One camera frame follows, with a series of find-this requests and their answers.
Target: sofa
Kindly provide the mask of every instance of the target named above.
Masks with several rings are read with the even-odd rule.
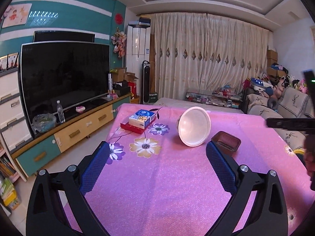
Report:
[[[246,97],[247,114],[267,118],[314,118],[312,101],[307,94],[287,87],[279,99],[278,112],[267,107],[268,98],[256,94]],[[303,162],[303,143],[305,133],[275,129],[279,136],[290,146],[293,152]]]

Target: tv stand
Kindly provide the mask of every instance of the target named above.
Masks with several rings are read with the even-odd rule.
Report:
[[[117,108],[123,103],[130,103],[131,93],[112,101],[97,98],[81,106],[85,111],[78,114],[75,107],[64,111],[66,122],[57,124],[44,134],[36,134],[20,149],[11,154],[26,177],[39,171],[48,162],[76,143],[89,136],[117,115]]]

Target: tiled floor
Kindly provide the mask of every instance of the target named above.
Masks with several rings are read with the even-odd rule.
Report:
[[[56,159],[48,163],[44,168],[47,169],[49,173],[54,173],[64,171],[69,165],[78,165],[84,156],[92,154],[100,142],[106,139],[112,124],[113,121],[91,134],[89,139],[85,138],[81,140],[77,145],[68,149]],[[18,179],[15,183],[15,189],[18,192],[21,204],[16,208],[16,210],[12,211],[10,219],[24,236],[26,235],[27,206],[35,178],[35,176],[31,176],[28,178],[27,182],[24,182],[22,179]],[[65,206],[68,202],[65,193],[59,191],[59,195],[62,205]]]

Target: drawer handle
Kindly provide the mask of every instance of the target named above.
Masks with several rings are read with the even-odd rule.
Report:
[[[57,140],[58,145],[59,145],[59,146],[62,146],[62,143],[61,143],[60,138],[59,138],[59,137],[57,137],[57,138],[56,138],[56,140]]]
[[[74,138],[76,135],[80,134],[80,132],[81,132],[80,130],[74,131],[73,133],[69,135],[69,137]]]
[[[106,114],[102,115],[102,116],[99,118],[99,121],[104,120],[106,117],[107,117]]]
[[[22,140],[20,142],[18,142],[16,145],[15,145],[15,148],[17,148],[19,145],[23,144],[25,142],[25,140]]]
[[[0,101],[4,100],[4,99],[6,99],[6,98],[8,98],[8,97],[10,97],[10,96],[12,96],[12,94],[11,94],[11,93],[10,93],[10,94],[8,94],[8,95],[3,96],[3,97],[0,99]]]
[[[38,162],[38,161],[40,161],[42,158],[44,158],[45,156],[47,155],[47,153],[44,151],[44,152],[42,152],[41,154],[39,154],[38,156],[36,156],[35,158],[34,158],[34,162]]]
[[[11,104],[11,108],[17,106],[18,104],[19,104],[19,100],[16,101],[16,102],[14,102],[14,103],[12,103],[12,104]]]
[[[14,123],[15,121],[17,121],[17,118],[14,118],[13,120],[10,120],[9,122],[7,122],[7,127],[10,127],[10,124]]]

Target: teal cabinet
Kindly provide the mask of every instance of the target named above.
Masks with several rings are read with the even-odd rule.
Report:
[[[28,176],[45,166],[61,154],[54,135],[39,142],[17,157],[17,161]]]
[[[113,110],[117,110],[117,108],[118,108],[120,105],[124,104],[124,103],[128,103],[128,104],[129,104],[129,103],[130,103],[130,97],[124,98],[124,99],[122,99],[122,100],[119,100],[119,101],[113,103]],[[115,111],[115,112],[113,113],[114,118],[116,118],[117,113],[118,113],[117,111]]]

